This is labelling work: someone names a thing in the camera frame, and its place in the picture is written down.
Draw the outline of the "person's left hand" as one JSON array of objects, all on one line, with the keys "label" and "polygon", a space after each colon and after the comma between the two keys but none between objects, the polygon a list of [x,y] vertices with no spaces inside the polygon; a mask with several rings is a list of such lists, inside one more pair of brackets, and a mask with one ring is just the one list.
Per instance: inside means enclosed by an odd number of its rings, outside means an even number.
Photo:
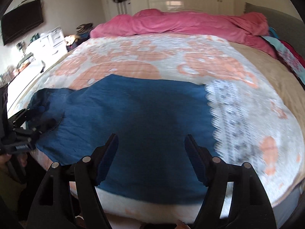
[{"label": "person's left hand", "polygon": [[0,155],[0,165],[2,171],[8,172],[9,162],[13,167],[20,166],[24,168],[27,165],[27,153],[20,153],[18,155]]}]

